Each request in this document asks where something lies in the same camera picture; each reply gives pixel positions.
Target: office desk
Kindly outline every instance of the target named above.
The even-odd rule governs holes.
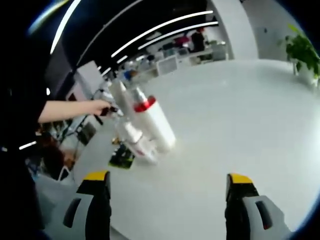
[[[146,86],[176,134],[157,166],[108,167],[112,124],[74,167],[111,170],[111,225],[130,240],[225,239],[226,177],[249,176],[295,230],[320,190],[320,99],[273,60],[178,69]]]

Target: white bottle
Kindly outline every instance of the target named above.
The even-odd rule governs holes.
[[[135,117],[155,142],[157,151],[170,151],[176,143],[176,137],[156,98],[152,95],[146,97],[139,87],[131,89],[131,94],[135,101]]]
[[[137,158],[144,159],[152,164],[158,162],[154,144],[144,136],[141,130],[135,128],[128,119],[124,117],[118,118],[115,127],[123,144],[129,148]]]

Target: person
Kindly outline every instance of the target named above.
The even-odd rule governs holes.
[[[205,38],[202,35],[204,31],[203,28],[198,28],[195,33],[191,35],[191,40],[193,43],[193,51],[194,53],[204,51],[205,50]]]
[[[0,81],[1,234],[10,239],[44,239],[35,183],[25,163],[34,154],[32,143],[38,124],[80,115],[101,115],[110,107],[103,100],[48,99],[44,75],[50,48],[32,41],[26,34],[35,19],[35,9],[43,9],[43,2],[19,2],[17,7],[16,1],[12,1],[12,8],[8,6],[13,9],[11,20],[2,29],[6,50]]]

